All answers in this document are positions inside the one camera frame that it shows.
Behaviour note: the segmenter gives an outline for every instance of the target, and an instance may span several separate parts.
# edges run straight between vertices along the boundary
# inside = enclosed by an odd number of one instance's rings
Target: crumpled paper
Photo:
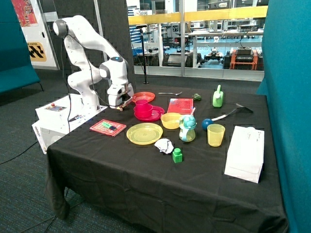
[[[166,154],[171,153],[174,149],[172,142],[166,138],[157,140],[155,146],[160,150],[160,152],[164,152]]]

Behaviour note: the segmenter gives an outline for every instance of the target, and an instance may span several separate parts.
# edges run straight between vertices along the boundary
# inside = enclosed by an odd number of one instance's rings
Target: red plate
[[[138,92],[133,95],[132,102],[136,102],[137,100],[147,100],[151,102],[155,99],[156,95],[152,92]]]
[[[154,108],[152,109],[152,115],[151,117],[148,118],[140,118],[137,117],[134,113],[134,115],[136,116],[136,118],[140,121],[145,121],[145,122],[151,122],[151,121],[156,121],[159,120],[161,118],[161,116],[165,113],[164,109],[158,106],[154,106]]]

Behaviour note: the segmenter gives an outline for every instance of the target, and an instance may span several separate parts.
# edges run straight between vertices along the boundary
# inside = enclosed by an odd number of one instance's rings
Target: sippy cup
[[[196,126],[193,115],[184,115],[179,119],[179,138],[184,142],[190,142],[195,138],[194,128]]]

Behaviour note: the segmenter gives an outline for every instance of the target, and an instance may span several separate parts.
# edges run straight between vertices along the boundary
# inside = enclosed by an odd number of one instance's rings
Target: black tablecloth
[[[131,143],[127,130],[142,123],[133,115],[134,104],[120,112],[105,112],[66,135],[48,148],[46,195],[60,218],[69,213],[64,189],[69,187],[88,202],[109,209],[131,223],[166,233],[250,233],[286,232],[288,221],[283,207],[278,169],[265,96],[225,92],[222,108],[213,108],[211,91],[145,86],[156,93],[151,104],[167,110],[172,95],[158,92],[183,91],[179,98],[202,96],[195,101],[196,138],[182,142],[179,129],[163,127],[168,138],[182,150],[183,162],[175,164],[154,144]],[[218,148],[207,143],[201,128],[205,118],[229,113],[235,103],[254,111],[240,111],[218,123],[225,126],[225,137]],[[127,125],[116,137],[90,131],[101,119]],[[162,126],[161,121],[154,122]],[[251,183],[224,175],[226,154],[234,126],[265,131],[264,167],[260,182]]]

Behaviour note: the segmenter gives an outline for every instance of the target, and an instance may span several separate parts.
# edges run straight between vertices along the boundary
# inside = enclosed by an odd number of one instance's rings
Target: yellow plate
[[[161,138],[163,129],[161,126],[153,123],[142,123],[134,125],[128,129],[127,138],[138,145],[148,145]]]

